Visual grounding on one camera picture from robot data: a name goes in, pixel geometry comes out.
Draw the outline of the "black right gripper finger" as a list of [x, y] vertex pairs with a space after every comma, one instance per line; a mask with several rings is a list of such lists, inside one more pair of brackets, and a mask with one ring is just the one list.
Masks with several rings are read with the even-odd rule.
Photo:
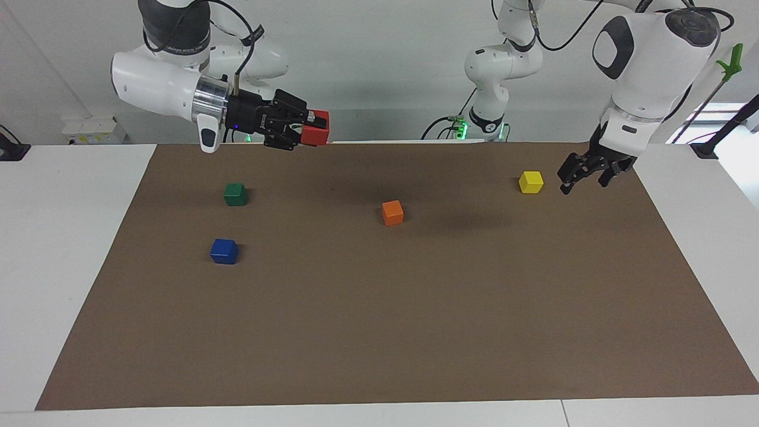
[[266, 121], [264, 146], [293, 151], [301, 144], [302, 128], [302, 122]]
[[273, 106], [287, 123], [300, 123], [317, 129], [327, 128], [327, 116], [318, 116], [315, 109], [307, 108], [307, 102], [285, 90], [275, 90]]

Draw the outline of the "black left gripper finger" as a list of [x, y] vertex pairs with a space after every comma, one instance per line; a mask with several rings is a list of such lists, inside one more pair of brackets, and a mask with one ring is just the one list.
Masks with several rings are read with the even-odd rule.
[[560, 190], [562, 194], [568, 195], [578, 181], [596, 172], [597, 165], [588, 163], [585, 157], [577, 153], [569, 154], [557, 171], [557, 176], [561, 180]]
[[598, 182], [601, 187], [608, 187], [610, 182], [623, 172], [627, 172], [630, 166], [628, 164], [612, 164], [609, 168], [604, 170], [599, 177]]

